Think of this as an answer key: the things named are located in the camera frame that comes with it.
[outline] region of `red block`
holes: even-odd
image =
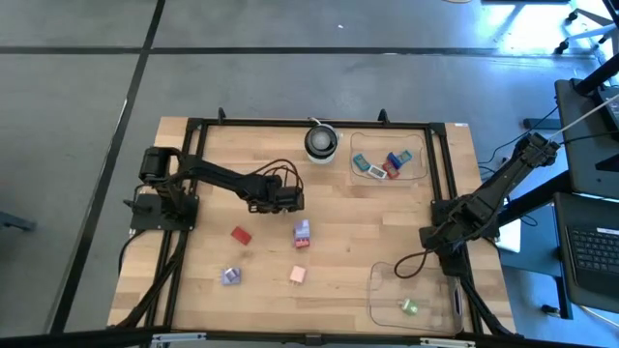
[[[399,175],[398,170],[388,160],[383,164],[383,169],[385,169],[385,171],[387,172],[387,176],[389,177],[389,179],[395,179]]]
[[[299,239],[294,241],[294,246],[295,247],[309,247],[310,246],[310,240],[308,239]]]
[[[251,241],[251,235],[243,230],[243,228],[236,226],[234,231],[230,234],[237,241],[247,245]]]

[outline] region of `small colorful block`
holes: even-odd
[[[401,302],[401,307],[400,309],[408,314],[408,315],[416,315],[417,312],[419,311],[419,308],[417,307],[417,304],[415,304],[413,301],[411,301],[410,299],[406,299],[404,301]]]
[[[294,224],[294,246],[309,247],[310,246],[310,221],[304,219]]]
[[[241,269],[229,268],[221,270],[221,285],[233,285],[241,282]]]
[[[413,155],[409,153],[408,150],[404,150],[401,152],[401,154],[398,155],[398,160],[402,164],[405,164],[412,159],[413,159]]]
[[[251,241],[251,235],[239,226],[236,226],[230,235],[245,246]]]
[[[400,169],[404,163],[402,163],[394,153],[387,155],[387,160],[396,168]]]
[[[385,169],[385,171],[387,172],[387,176],[389,177],[389,179],[395,179],[399,175],[398,170],[388,160],[383,163],[383,169]]]
[[[387,172],[375,165],[371,165],[368,169],[368,174],[376,179],[383,180],[387,178]]]
[[[292,268],[292,273],[290,274],[290,281],[295,284],[303,284],[303,280],[306,278],[306,269],[299,266],[294,266]]]
[[[359,167],[359,169],[361,171],[366,171],[369,169],[369,163],[368,161],[364,158],[363,155],[358,154],[357,156],[355,156],[354,158],[352,158],[352,160],[355,162],[355,164],[357,164],[357,167]]]

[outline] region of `wooden tabletop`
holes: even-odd
[[[155,145],[180,148],[186,123],[187,118],[162,118]],[[451,305],[445,295],[448,279],[435,255],[429,255],[424,270],[409,280],[395,278],[390,268],[402,256],[422,250],[418,229],[430,225],[432,187],[423,132],[339,129],[342,139],[335,159],[327,165],[307,158],[306,132],[303,128],[209,127],[205,160],[240,173],[274,159],[291,160],[305,182],[306,207],[285,215],[249,214],[236,194],[200,183],[198,219],[185,255],[173,327],[411,335],[457,330],[452,328]],[[457,192],[471,192],[481,181],[470,130],[464,124],[448,124],[447,133]],[[433,141],[441,187],[448,198],[438,138]],[[373,162],[377,154],[382,157],[396,150],[394,146],[406,146],[414,154],[400,180],[377,181],[351,167],[352,154],[363,152]],[[295,249],[293,225],[305,218],[311,245]],[[252,235],[247,246],[230,237],[237,225]],[[152,283],[161,240],[161,232],[147,232],[127,249],[109,324],[124,319]],[[480,240],[469,243],[469,253],[478,292],[502,324],[513,330],[496,249]],[[406,267],[412,270],[420,261],[410,260]],[[289,281],[293,266],[307,270],[303,284]],[[221,285],[221,270],[227,267],[241,268],[241,284]],[[162,321],[166,291],[156,323]],[[405,298],[417,303],[416,316],[406,316],[399,309],[398,301]],[[470,331],[466,301],[463,322]]]

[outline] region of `keyboard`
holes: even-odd
[[[568,228],[578,286],[616,297],[619,282],[619,231],[596,227]]]

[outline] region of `chair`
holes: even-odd
[[[610,13],[612,19],[602,17],[598,14],[592,14],[588,11],[582,9],[573,10],[570,15],[566,18],[566,23],[570,24],[576,18],[578,18],[578,14],[584,15],[589,19],[595,21],[596,23],[602,25],[602,28],[589,30],[584,33],[576,34],[569,36],[565,41],[561,42],[558,47],[554,49],[554,52],[557,54],[563,53],[570,46],[570,41],[575,39],[584,39],[591,38],[597,35],[602,35],[602,38],[598,41],[599,44],[603,44],[608,38],[615,37],[617,34],[617,26],[619,25],[619,15],[617,14],[617,9],[619,9],[619,0],[603,0],[606,9]],[[613,51],[616,54],[616,50],[619,49],[617,47],[617,43],[613,46]]]
[[[0,229],[3,227],[15,227],[22,231],[32,231],[36,228],[36,226],[36,222],[0,212]]]

